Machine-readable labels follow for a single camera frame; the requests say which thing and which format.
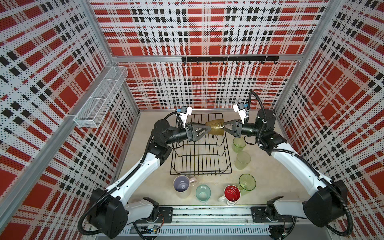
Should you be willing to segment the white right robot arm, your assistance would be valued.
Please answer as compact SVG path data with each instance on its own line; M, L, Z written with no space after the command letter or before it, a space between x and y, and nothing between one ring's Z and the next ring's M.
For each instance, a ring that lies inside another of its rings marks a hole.
M256 144L280 162L303 185L310 198L290 200L278 196L267 202L267 216L272 221L280 216L308 219L317 227L329 227L336 219L346 216L348 190L342 181L334 182L317 171L299 156L288 141L275 131L276 117L271 110L259 110L254 123L231 120L224 123L224 130L234 137L255 137Z

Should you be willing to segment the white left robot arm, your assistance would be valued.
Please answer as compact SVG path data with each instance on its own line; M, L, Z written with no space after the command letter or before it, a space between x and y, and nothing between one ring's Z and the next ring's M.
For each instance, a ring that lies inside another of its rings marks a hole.
M106 189L96 189L90 207L78 222L84 236L103 233L110 239L118 236L127 224L156 217L159 204L150 199L129 203L129 199L144 180L157 170L172 152L171 144L187 140L197 142L211 131L210 126L191 123L184 128L170 126L166 119L154 124L143 157L115 183Z

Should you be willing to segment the green ribbed glass cup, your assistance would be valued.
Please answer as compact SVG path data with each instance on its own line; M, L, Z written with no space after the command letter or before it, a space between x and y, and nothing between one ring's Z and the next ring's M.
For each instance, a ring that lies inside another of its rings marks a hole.
M245 142L245 140L243 138L234 138L232 149L235 153L239 153L239 152L243 151L243 149L245 148L246 145L247 145L247 143Z

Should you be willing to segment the pale green frosted glass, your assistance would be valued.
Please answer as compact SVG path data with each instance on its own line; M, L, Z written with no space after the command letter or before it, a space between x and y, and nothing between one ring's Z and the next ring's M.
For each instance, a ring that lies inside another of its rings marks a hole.
M236 157L235 167L238 170L243 170L248 166L250 162L251 162L251 156L249 153L239 152Z

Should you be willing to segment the amber textured glass cup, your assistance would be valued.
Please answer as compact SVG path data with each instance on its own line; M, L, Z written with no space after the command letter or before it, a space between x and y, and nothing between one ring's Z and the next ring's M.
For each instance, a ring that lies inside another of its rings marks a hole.
M206 122L206 126L211 128L211 130L208 132L210 135L223 136L225 134L223 119L216 119Z

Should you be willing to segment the clear green glass tumbler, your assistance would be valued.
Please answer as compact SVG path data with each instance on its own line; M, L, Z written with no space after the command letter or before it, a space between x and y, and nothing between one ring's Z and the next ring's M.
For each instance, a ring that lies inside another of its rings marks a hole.
M255 178L250 174L242 174L239 177L238 188L242 195L252 192L257 186Z

